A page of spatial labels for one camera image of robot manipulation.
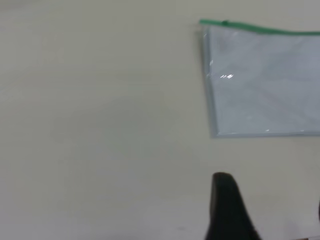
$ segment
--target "table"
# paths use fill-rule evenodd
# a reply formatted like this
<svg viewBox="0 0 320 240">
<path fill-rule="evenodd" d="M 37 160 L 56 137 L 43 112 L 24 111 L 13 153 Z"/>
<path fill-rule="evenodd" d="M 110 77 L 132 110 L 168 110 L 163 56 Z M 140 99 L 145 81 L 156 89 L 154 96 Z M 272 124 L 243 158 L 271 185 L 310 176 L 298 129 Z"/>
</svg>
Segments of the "table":
<svg viewBox="0 0 320 240">
<path fill-rule="evenodd" d="M 1 238 L 203 239 L 218 171 L 264 240 L 320 236 L 320 138 L 211 138 L 197 24 L 319 30 L 319 6 L 2 1 Z"/>
</svg>

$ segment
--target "black object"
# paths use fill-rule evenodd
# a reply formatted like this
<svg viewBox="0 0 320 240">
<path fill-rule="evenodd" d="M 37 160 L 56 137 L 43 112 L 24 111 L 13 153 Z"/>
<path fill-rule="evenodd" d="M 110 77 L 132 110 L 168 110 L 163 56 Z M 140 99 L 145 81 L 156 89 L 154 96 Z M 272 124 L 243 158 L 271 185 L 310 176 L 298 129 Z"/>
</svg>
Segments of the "black object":
<svg viewBox="0 0 320 240">
<path fill-rule="evenodd" d="M 212 176 L 210 225 L 205 240 L 261 240 L 232 175 Z"/>
</svg>

